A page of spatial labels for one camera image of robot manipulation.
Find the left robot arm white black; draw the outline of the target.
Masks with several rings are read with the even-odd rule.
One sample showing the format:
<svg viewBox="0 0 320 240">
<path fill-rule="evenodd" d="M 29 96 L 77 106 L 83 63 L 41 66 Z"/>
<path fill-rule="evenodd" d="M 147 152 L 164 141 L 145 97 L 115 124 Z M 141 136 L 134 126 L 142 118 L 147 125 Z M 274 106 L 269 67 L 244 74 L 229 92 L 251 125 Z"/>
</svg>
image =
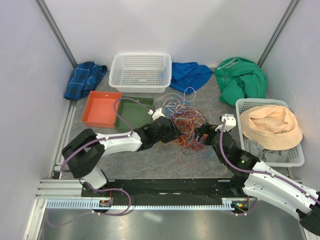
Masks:
<svg viewBox="0 0 320 240">
<path fill-rule="evenodd" d="M 62 149 L 64 162 L 75 179 L 83 179 L 99 197 L 110 191 L 108 179 L 97 167 L 101 157 L 121 152 L 139 152 L 152 148 L 156 143 L 169 143 L 181 136 L 174 122 L 160 116 L 152 123 L 126 133 L 98 134 L 91 128 L 83 130 Z"/>
</svg>

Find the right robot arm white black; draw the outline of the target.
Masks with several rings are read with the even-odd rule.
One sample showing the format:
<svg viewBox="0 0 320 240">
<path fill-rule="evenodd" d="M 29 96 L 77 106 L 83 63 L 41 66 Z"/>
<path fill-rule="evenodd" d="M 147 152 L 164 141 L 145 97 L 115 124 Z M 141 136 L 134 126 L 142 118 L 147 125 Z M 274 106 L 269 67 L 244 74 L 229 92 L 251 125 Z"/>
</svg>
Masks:
<svg viewBox="0 0 320 240">
<path fill-rule="evenodd" d="M 229 184 L 235 197 L 243 194 L 267 202 L 296 218 L 310 233 L 320 234 L 320 192 L 277 172 L 258 157 L 238 147 L 224 125 L 204 123 L 194 138 L 211 146 L 220 163 L 236 177 Z"/>
</svg>

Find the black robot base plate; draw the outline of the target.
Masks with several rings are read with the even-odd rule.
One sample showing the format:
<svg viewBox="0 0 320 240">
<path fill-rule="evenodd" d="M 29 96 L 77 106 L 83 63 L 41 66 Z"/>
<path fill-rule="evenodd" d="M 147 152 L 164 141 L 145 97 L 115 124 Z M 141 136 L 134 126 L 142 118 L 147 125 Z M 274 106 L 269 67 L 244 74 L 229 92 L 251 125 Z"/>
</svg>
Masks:
<svg viewBox="0 0 320 240">
<path fill-rule="evenodd" d="M 114 189 L 122 189 L 134 204 L 219 204 L 223 198 L 245 199 L 244 181 L 232 178 L 161 178 L 161 179 L 115 179 L 104 189 L 112 193 L 96 192 L 85 183 L 82 197 L 112 197 L 115 204 L 128 204 L 128 197 Z"/>
</svg>

